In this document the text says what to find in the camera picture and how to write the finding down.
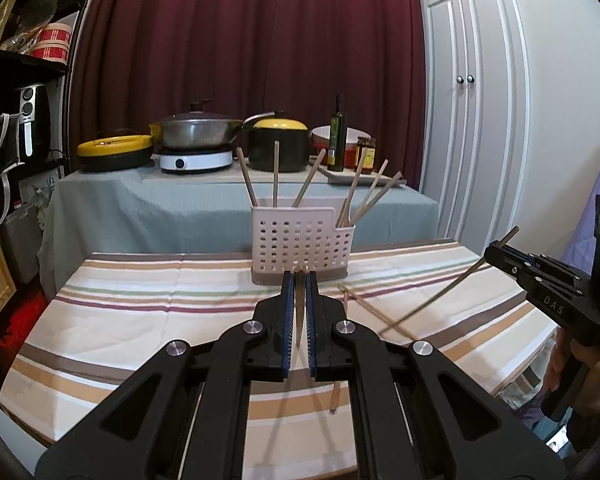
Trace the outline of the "person right hand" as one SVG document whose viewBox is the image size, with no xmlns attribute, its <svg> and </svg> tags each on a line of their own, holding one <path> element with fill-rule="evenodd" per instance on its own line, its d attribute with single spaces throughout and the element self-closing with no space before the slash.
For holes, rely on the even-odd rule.
<svg viewBox="0 0 600 480">
<path fill-rule="evenodd" d="M 550 362 L 543 377 L 543 392 L 555 391 L 562 379 L 562 370 L 570 356 L 588 367 L 588 374 L 571 404 L 582 416 L 600 413 L 600 347 L 587 347 L 575 341 L 563 328 L 558 328 Z"/>
</svg>

